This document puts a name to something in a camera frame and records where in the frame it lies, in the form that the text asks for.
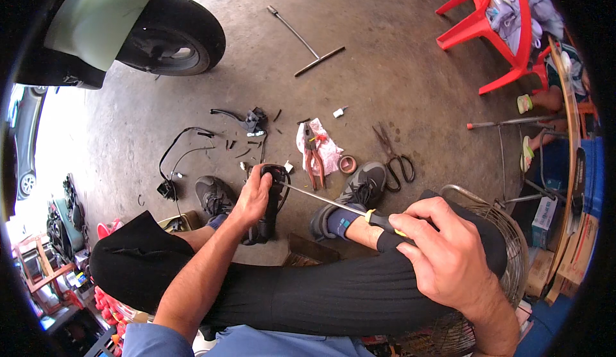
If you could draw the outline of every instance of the foot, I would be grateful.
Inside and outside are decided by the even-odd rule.
[[[347,178],[343,191],[336,201],[344,205],[353,205],[356,210],[367,211],[367,209],[374,208],[381,199],[385,190],[385,182],[385,166],[377,161],[370,161]],[[318,209],[312,216],[310,231],[316,240],[341,236],[337,232],[328,230],[327,224],[329,216],[338,208],[328,204]]]
[[[520,169],[524,173],[528,171],[528,169],[530,168],[530,164],[532,163],[533,158],[535,157],[535,153],[530,148],[529,141],[530,141],[530,137],[525,136],[524,142],[522,142],[522,156],[520,157]]]
[[[518,112],[520,115],[533,109],[533,102],[529,95],[518,96]]]
[[[229,215],[237,201],[231,187],[215,176],[206,175],[197,179],[195,192],[201,207],[210,216],[208,225],[219,215]]]

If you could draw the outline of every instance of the red-handled pliers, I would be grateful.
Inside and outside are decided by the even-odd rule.
[[[317,151],[317,138],[314,136],[311,127],[308,123],[304,123],[304,151],[305,151],[305,168],[308,171],[310,182],[312,183],[312,189],[317,190],[317,184],[314,181],[314,175],[312,175],[312,158],[317,162],[319,168],[319,176],[321,177],[321,187],[325,188],[325,174],[323,172],[323,159],[319,156]]]

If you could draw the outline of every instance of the blue shirt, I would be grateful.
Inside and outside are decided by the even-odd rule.
[[[206,353],[219,356],[374,357],[359,339],[325,337],[256,330],[247,325],[230,326],[216,334],[217,344]],[[193,357],[192,346],[178,332],[155,324],[129,324],[124,338],[124,357]]]

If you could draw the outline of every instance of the crumpled paper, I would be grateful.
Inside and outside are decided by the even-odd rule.
[[[304,150],[305,148],[304,147],[304,124],[305,123],[302,123],[299,125],[299,129],[297,130],[297,138],[295,139],[295,141],[297,143],[297,149],[303,155],[302,168],[304,168],[304,171],[305,171],[306,170],[306,166],[305,166],[306,156],[304,152],[305,151]],[[344,150],[338,147],[334,143],[334,141],[331,140],[331,138],[329,137],[329,134],[323,128],[318,118],[308,122],[308,124],[312,128],[312,132],[314,133],[314,136],[317,136],[317,135],[327,136],[326,140],[322,140],[322,141],[317,140],[317,152],[319,153],[319,156],[321,157],[321,159],[323,159],[323,173],[325,175],[329,175],[333,173],[334,171],[337,171],[338,170],[338,160],[340,160],[340,157],[342,156],[340,155],[340,153],[343,152]],[[311,168],[312,168],[313,175],[319,175],[319,168],[317,167],[317,162],[314,159],[312,159]]]

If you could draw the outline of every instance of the black-handled scissors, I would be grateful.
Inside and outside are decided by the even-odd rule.
[[[379,131],[377,131],[374,126],[372,126],[372,130],[374,130],[374,134],[376,135],[377,140],[379,140],[381,148],[387,155],[388,161],[386,163],[386,166],[389,170],[389,173],[394,177],[394,181],[396,181],[396,188],[390,187],[389,184],[386,184],[385,187],[387,187],[387,190],[391,192],[398,192],[402,189],[402,184],[400,183],[400,178],[398,178],[398,176],[394,172],[394,169],[391,167],[391,162],[398,161],[398,164],[400,165],[400,170],[402,172],[402,177],[407,183],[411,183],[413,180],[415,180],[415,168],[413,167],[413,162],[411,162],[408,157],[404,155],[397,155],[396,153],[394,153],[394,150],[391,147],[391,141],[389,140],[389,136],[387,135],[387,132],[385,132],[385,129],[383,128],[383,125],[381,123],[379,123],[379,127],[381,128],[381,133],[379,133]],[[410,177],[406,174],[406,169],[404,168],[404,162],[402,159],[404,159],[411,168]]]

